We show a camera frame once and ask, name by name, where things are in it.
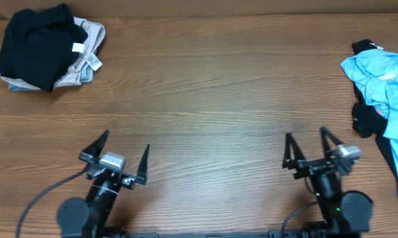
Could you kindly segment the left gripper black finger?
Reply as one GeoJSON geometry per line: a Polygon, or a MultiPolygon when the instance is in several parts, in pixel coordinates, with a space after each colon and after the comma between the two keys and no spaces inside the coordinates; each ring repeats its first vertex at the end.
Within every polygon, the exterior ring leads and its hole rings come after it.
{"type": "Polygon", "coordinates": [[[142,185],[146,185],[147,183],[147,174],[148,174],[147,160],[149,157],[149,148],[150,145],[147,144],[137,169],[136,182],[142,185]]]}
{"type": "Polygon", "coordinates": [[[98,162],[100,154],[109,136],[109,131],[105,130],[104,133],[96,139],[91,145],[87,146],[79,155],[79,159],[84,162],[98,162]]]}

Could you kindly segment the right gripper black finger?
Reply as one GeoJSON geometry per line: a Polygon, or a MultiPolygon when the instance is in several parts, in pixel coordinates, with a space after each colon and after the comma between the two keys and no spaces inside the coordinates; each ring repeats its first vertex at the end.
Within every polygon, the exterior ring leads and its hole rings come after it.
{"type": "Polygon", "coordinates": [[[282,167],[287,169],[297,169],[305,161],[305,156],[297,145],[291,133],[286,134],[284,158],[282,167]]]}
{"type": "Polygon", "coordinates": [[[331,131],[326,127],[320,127],[320,135],[324,155],[329,155],[332,151],[329,146],[329,141],[332,141],[335,146],[342,144],[341,140],[339,140],[334,134],[332,134],[331,131]]]}

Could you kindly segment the light blue t-shirt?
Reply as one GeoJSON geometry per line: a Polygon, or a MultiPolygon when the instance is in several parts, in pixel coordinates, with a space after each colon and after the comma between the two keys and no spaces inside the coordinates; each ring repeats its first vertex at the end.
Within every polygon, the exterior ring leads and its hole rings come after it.
{"type": "Polygon", "coordinates": [[[346,58],[340,66],[373,106],[387,120],[383,136],[390,140],[398,176],[398,53],[371,49],[346,58]]]}

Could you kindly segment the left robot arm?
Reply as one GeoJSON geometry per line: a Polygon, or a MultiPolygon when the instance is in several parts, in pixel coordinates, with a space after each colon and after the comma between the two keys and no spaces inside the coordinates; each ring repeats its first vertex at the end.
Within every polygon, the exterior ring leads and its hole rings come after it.
{"type": "Polygon", "coordinates": [[[91,145],[82,150],[79,159],[86,162],[85,174],[92,185],[85,198],[65,200],[57,211],[56,221],[61,236],[66,238],[127,237],[123,227],[107,227],[106,223],[121,188],[133,190],[136,184],[147,182],[147,145],[136,175],[124,172],[124,156],[102,154],[109,131],[105,131],[91,145]]]}

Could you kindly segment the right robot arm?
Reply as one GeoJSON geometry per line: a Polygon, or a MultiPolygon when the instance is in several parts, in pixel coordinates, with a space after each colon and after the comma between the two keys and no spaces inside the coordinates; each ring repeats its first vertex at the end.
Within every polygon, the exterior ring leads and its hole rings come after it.
{"type": "Polygon", "coordinates": [[[370,230],[372,199],[357,190],[342,190],[342,178],[352,172],[361,150],[335,137],[326,127],[320,128],[323,158],[308,161],[291,133],[286,134],[282,167],[292,170],[295,179],[310,182],[306,187],[316,201],[287,216],[280,228],[281,237],[361,237],[370,230]],[[288,222],[298,213],[318,206],[322,220],[309,221],[297,231],[287,230],[288,222]]]}

